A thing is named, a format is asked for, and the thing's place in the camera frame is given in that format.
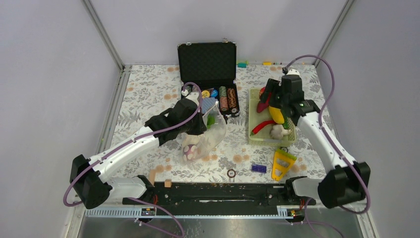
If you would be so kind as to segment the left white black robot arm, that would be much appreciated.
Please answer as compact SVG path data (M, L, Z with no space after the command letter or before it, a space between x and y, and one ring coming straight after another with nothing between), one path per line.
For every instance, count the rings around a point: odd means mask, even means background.
M174 107L151 117L133 135L116 146L85 158L82 154L72 161L70 186L63 203L73 207L84 205L93 209L111 198L133 197L143 204L152 201L154 191L143 179L116 178L113 175L140 155L174 140L178 135L201 135L207 127L201 113L202 96L191 92Z

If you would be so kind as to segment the clear dotted zip top bag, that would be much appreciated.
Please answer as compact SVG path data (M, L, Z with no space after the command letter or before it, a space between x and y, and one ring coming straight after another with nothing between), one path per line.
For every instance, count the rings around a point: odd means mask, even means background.
M203 157L206 157L209 155L209 153L225 138L226 132L227 132L227 125L225 118L219 111L219 101L214 98L207 98L203 99L202 104L202 110L205 113L203 115L203 119L205 124L207 125L207 115L208 114L216 114L217 124L214 124L210 130L207 129L207 131L204 134L201 134L200 143L197 146L198 148L198 156L195 160L201 159ZM190 162L193 162L195 160L191 161L184 161L183 160L183 142L181 144L181 163L188 164Z

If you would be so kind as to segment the purple toy onion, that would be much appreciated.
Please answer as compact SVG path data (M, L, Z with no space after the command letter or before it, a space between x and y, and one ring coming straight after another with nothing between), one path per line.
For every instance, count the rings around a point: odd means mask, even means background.
M183 147L183 160L195 160L198 156L198 148L195 144L189 144Z

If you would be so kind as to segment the green toy leaf vegetable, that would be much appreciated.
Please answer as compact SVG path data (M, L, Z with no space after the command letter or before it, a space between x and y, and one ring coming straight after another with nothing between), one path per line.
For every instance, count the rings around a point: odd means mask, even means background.
M217 119L217 115L216 114L208 114L207 115L207 129L208 130L210 130L210 128L214 124L217 124L216 119Z

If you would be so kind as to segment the green plastic basket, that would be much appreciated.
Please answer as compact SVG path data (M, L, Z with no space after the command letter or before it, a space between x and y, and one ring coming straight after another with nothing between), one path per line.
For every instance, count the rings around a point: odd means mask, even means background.
M251 145L260 145L260 146L273 146L273 147L289 147L297 141L296 128L293 122L286 118L286 127L288 130L291 130L288 135L285 135L280 140L273 139L270 136L272 130L272 124L262 128L257 134L252 134L252 130L264 121L271 120L272 117L268 111L265 109L261 113L257 113L257 105L260 101L260 89L261 88L251 88L249 90L249 113L248 113L248 143Z

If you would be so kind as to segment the yellow toy corn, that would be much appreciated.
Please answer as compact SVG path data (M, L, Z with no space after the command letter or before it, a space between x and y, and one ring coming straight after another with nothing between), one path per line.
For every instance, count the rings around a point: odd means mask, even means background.
M269 106L268 111L276 124L284 124L285 119L280 109Z

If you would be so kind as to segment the red toy tomato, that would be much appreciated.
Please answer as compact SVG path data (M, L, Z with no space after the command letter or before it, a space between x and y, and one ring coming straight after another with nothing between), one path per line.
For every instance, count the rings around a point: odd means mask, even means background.
M261 96L264 93L264 91L265 91L265 87L263 87L263 88L260 89L260 91L259 91L259 99L261 98Z

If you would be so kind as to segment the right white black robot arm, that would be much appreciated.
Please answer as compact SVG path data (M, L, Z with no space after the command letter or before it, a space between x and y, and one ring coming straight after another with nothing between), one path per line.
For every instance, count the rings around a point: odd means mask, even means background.
M297 204L303 197L318 199L326 208L344 208L346 204L365 200L368 210L370 167L366 162L357 162L344 149L324 124L322 108L313 100L305 99L299 72L291 69L280 80L268 79L260 101L268 102L270 107L279 109L283 116L291 119L321 158L326 172L323 179L288 179L285 200Z

